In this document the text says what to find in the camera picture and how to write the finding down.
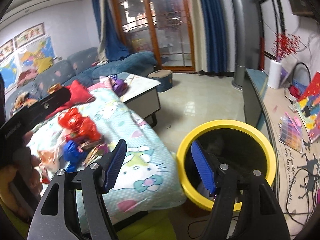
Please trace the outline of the person left hand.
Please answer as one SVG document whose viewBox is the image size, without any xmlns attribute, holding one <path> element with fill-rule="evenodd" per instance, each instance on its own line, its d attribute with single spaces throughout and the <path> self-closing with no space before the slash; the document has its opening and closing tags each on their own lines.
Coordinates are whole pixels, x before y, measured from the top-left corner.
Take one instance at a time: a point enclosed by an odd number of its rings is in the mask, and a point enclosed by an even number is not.
<svg viewBox="0 0 320 240">
<path fill-rule="evenodd" d="M 14 164 L 17 166 L 23 181 L 27 185 L 28 189 L 38 196 L 42 189 L 42 183 L 40 182 L 41 176 L 39 171 L 35 169 L 39 167 L 40 160 L 38 157 L 31 154 L 30 148 L 27 146 L 33 136 L 33 132 L 27 132 L 22 138 L 22 147 L 19 148 L 13 155 Z"/>
</svg>

